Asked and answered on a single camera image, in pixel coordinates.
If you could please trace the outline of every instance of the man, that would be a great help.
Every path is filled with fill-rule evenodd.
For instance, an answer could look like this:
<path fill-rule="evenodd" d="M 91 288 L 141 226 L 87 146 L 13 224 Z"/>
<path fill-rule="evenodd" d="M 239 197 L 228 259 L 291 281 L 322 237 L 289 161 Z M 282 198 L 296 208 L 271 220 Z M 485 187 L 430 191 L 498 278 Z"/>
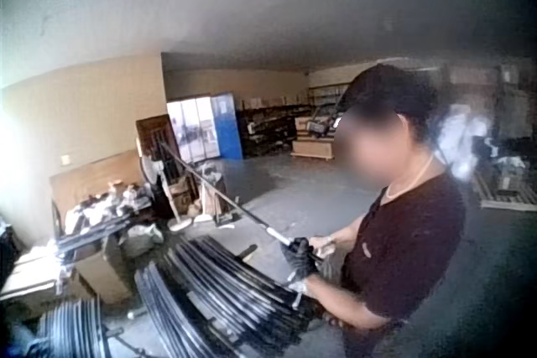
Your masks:
<path fill-rule="evenodd" d="M 349 85 L 336 130 L 338 158 L 383 187 L 369 212 L 327 237 L 296 239 L 284 256 L 309 293 L 347 324 L 348 357 L 370 356 L 444 275 L 460 241 L 465 208 L 428 144 L 434 92 L 409 72 L 377 65 Z M 308 255 L 350 245 L 341 286 Z"/>

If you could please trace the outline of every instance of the wall outlet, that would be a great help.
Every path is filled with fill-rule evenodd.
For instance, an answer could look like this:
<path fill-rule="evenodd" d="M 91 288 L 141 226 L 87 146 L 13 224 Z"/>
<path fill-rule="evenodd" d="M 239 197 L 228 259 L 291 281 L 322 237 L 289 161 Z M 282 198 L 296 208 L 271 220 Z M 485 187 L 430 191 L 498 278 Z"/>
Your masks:
<path fill-rule="evenodd" d="M 66 165 L 70 165 L 70 155 L 64 154 L 60 157 L 61 166 L 65 167 Z"/>

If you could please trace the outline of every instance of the ceiling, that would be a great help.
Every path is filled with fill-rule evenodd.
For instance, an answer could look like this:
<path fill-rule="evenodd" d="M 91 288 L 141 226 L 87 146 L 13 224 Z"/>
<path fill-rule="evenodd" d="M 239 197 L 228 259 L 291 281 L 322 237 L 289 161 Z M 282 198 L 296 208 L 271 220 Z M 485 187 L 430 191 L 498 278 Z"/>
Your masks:
<path fill-rule="evenodd" d="M 533 55 L 532 0 L 3 0 L 2 86 L 146 52 L 165 69 Z"/>

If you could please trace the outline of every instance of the beige wall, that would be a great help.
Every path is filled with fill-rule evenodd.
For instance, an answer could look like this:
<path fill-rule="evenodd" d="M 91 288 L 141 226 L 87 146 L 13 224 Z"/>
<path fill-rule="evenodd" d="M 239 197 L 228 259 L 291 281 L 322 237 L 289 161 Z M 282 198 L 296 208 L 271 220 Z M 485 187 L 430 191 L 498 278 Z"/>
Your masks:
<path fill-rule="evenodd" d="M 135 148 L 134 122 L 166 113 L 160 54 L 19 82 L 3 89 L 3 112 L 14 145 L 0 165 L 0 213 L 25 242 L 46 241 L 53 234 L 49 176 Z M 70 166 L 60 166 L 63 154 Z"/>
<path fill-rule="evenodd" d="M 232 92 L 235 101 L 254 97 L 305 95 L 303 73 L 271 70 L 171 70 L 164 73 L 169 101 L 204 94 Z"/>

